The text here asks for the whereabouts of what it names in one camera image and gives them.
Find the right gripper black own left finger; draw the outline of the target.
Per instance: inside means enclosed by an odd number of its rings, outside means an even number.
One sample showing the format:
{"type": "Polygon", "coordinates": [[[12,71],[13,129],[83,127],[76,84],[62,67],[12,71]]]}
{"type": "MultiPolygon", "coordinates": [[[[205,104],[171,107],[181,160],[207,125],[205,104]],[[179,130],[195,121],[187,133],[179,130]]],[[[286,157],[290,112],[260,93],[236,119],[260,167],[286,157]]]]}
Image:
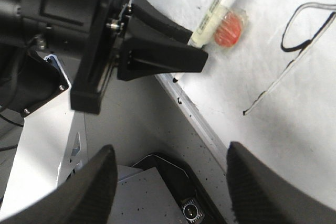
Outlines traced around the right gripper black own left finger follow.
{"type": "Polygon", "coordinates": [[[56,190],[2,223],[107,223],[117,188],[112,145],[105,145],[56,190]]]}

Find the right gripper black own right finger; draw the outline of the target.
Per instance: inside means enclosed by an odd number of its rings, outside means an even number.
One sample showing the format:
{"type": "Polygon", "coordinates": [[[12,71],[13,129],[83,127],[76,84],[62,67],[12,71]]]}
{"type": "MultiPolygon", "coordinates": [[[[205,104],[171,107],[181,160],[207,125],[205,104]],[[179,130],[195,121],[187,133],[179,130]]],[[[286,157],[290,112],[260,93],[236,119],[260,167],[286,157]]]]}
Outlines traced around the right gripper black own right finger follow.
{"type": "Polygon", "coordinates": [[[226,159],[238,223],[335,223],[334,209],[285,181],[241,143],[230,143],[226,159]]]}

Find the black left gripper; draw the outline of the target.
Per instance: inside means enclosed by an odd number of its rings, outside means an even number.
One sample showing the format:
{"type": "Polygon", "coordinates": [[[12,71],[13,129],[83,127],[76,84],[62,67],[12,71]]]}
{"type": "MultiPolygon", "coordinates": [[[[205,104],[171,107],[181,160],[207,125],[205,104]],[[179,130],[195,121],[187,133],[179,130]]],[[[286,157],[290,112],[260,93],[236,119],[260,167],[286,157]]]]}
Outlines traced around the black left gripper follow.
{"type": "MultiPolygon", "coordinates": [[[[108,23],[114,16],[119,16],[128,2],[98,0],[89,37],[70,90],[70,105],[75,111],[100,113],[114,59],[111,50],[116,29],[111,29],[108,23]]],[[[202,72],[208,53],[185,45],[192,35],[190,30],[170,20],[147,0],[132,0],[131,10],[133,16],[176,41],[125,41],[119,52],[119,80],[133,80],[161,73],[202,72]]]]}

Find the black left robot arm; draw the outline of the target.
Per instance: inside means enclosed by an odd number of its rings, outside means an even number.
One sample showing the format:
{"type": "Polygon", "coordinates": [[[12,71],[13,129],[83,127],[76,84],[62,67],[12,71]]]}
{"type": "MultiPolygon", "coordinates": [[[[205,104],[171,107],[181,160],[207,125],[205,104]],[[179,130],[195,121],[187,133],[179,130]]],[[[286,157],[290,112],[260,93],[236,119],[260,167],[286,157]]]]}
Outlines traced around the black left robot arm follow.
{"type": "Polygon", "coordinates": [[[122,81],[201,72],[208,54],[147,0],[1,0],[1,110],[24,126],[1,220],[81,174],[85,114],[98,114],[112,72],[122,81]]]}

